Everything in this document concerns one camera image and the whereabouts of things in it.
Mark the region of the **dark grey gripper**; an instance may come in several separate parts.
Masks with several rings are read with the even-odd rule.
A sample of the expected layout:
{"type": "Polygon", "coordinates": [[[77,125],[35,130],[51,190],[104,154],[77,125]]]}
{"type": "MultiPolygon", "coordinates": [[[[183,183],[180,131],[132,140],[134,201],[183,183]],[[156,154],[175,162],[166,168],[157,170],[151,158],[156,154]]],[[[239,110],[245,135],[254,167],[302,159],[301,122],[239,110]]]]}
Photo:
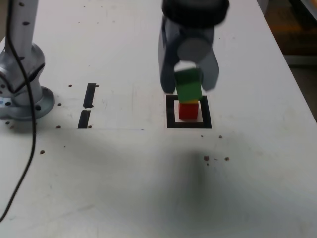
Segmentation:
{"type": "Polygon", "coordinates": [[[213,50],[213,27],[188,28],[175,22],[162,24],[158,42],[160,84],[166,94],[175,91],[174,67],[179,62],[195,63],[201,72],[201,85],[205,91],[216,86],[219,67],[213,50]],[[178,37],[184,37],[176,53],[178,37]]]}

